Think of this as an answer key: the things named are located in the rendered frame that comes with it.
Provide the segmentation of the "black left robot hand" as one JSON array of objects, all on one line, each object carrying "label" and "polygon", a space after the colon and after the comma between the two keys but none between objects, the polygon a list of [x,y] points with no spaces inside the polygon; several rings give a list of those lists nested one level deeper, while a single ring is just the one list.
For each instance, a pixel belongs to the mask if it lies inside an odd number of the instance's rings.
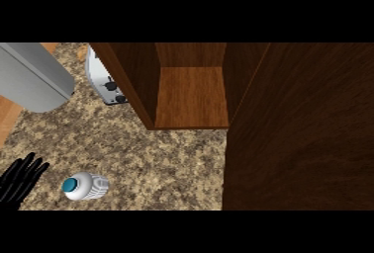
[{"label": "black left robot hand", "polygon": [[13,161],[0,175],[0,211],[19,209],[49,167],[50,163],[34,152]]}]

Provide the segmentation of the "white bottled water, blue cap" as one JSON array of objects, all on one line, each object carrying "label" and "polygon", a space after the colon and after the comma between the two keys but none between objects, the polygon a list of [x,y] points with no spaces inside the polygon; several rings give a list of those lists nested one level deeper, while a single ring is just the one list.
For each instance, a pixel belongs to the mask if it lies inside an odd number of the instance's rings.
[{"label": "white bottled water, blue cap", "polygon": [[62,182],[62,192],[72,201],[93,200],[105,196],[108,179],[87,172],[78,172]]}]

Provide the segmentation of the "open wooden cabinet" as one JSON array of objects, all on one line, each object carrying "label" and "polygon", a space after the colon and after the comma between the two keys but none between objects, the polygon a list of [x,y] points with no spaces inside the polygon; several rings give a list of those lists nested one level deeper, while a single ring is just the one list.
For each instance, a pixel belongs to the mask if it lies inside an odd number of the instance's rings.
[{"label": "open wooden cabinet", "polygon": [[93,51],[148,129],[226,129],[265,42],[95,42]]}]

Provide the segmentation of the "dark wooden cabinet door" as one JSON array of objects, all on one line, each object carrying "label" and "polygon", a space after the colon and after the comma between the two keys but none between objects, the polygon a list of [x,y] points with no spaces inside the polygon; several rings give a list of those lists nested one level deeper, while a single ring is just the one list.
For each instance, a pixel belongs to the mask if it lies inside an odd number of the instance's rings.
[{"label": "dark wooden cabinet door", "polygon": [[225,209],[374,210],[374,43],[269,45],[225,155]]}]

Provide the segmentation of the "grey rounded appliance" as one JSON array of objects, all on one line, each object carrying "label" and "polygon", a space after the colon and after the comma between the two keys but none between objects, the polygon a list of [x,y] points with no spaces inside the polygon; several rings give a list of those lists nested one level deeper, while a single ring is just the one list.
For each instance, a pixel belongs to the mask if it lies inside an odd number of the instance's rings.
[{"label": "grey rounded appliance", "polygon": [[74,78],[38,42],[0,42],[0,95],[34,113],[69,99]]}]

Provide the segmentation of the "white toaster with black knobs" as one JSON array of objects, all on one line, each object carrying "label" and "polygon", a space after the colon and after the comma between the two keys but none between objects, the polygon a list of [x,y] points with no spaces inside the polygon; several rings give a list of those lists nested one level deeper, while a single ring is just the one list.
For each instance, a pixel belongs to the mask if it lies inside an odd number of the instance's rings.
[{"label": "white toaster with black knobs", "polygon": [[99,56],[92,47],[87,48],[84,70],[87,81],[96,91],[105,105],[124,104],[129,102],[118,85],[106,71]]}]

